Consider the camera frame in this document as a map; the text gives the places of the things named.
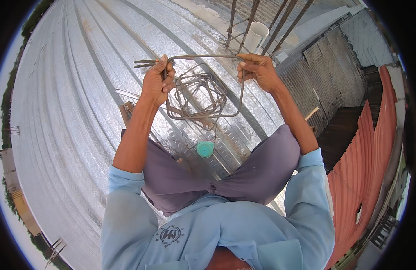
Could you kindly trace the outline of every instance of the red roof sheet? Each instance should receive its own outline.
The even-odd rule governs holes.
[[[385,66],[379,68],[379,73],[384,89],[376,129],[373,131],[366,101],[355,137],[328,175],[334,204],[335,246],[326,268],[335,264],[364,233],[391,156],[397,124],[394,88]],[[361,218],[356,224],[361,203]]]

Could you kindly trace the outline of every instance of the finger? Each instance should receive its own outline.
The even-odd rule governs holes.
[[[258,54],[237,54],[239,58],[243,60],[253,61],[253,62],[261,62],[264,60],[264,56]]]
[[[174,89],[175,88],[175,83],[174,82],[172,82],[171,84],[169,84],[169,85],[167,85],[167,86],[165,86],[165,87],[163,87],[163,89],[162,89],[162,92],[163,93],[169,93],[172,89]]]
[[[244,81],[247,81],[248,79],[255,79],[256,78],[256,76],[255,76],[255,74],[254,73],[248,73],[248,74],[246,74],[246,77],[244,78]],[[238,79],[238,82],[242,82],[243,81],[243,78],[239,78]]]
[[[168,72],[169,72],[169,71],[171,71],[171,70],[173,70],[173,65],[172,65],[172,62],[169,62],[169,63],[167,64],[166,70],[167,70]]]
[[[164,79],[162,81],[162,85],[161,87],[165,87],[166,85],[170,84],[171,82],[173,82],[175,76],[175,69],[172,69],[171,71],[169,71],[169,73],[167,74],[166,79]]]
[[[256,62],[254,62],[254,61],[245,61],[245,62],[248,65],[250,65],[250,64],[256,64]],[[237,71],[242,71],[242,70],[243,70],[243,67],[238,64]]]
[[[259,65],[255,65],[250,61],[245,61],[245,62],[240,62],[238,64],[242,69],[244,70],[248,70],[248,71],[252,71],[252,72],[257,72],[260,69]]]
[[[242,78],[243,77],[243,71],[239,71],[238,72],[238,78]]]
[[[151,68],[151,70],[154,70],[157,74],[160,74],[163,72],[164,68],[167,65],[167,55],[163,54],[163,56],[160,58],[160,60]]]

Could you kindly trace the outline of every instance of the man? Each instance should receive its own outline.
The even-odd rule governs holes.
[[[142,94],[109,168],[103,219],[103,269],[323,269],[334,247],[324,164],[313,132],[271,59],[239,54],[238,81],[255,79],[286,125],[259,143],[230,176],[194,179],[148,139],[158,107],[175,87],[164,55],[147,71]],[[167,68],[162,81],[160,73]],[[298,174],[292,176],[293,170]],[[287,181],[282,217],[265,205]],[[158,228],[148,200],[169,217]]]

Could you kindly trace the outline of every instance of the green bottle cap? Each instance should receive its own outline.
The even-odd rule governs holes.
[[[214,142],[199,141],[196,151],[203,158],[208,158],[214,153]]]

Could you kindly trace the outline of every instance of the light blue shirt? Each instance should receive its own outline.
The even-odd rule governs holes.
[[[334,224],[320,148],[300,157],[286,188],[283,217],[262,204],[205,195],[169,217],[157,218],[140,188],[143,173],[109,168],[103,219],[103,269],[202,270],[216,246],[256,269],[323,269],[334,248]]]

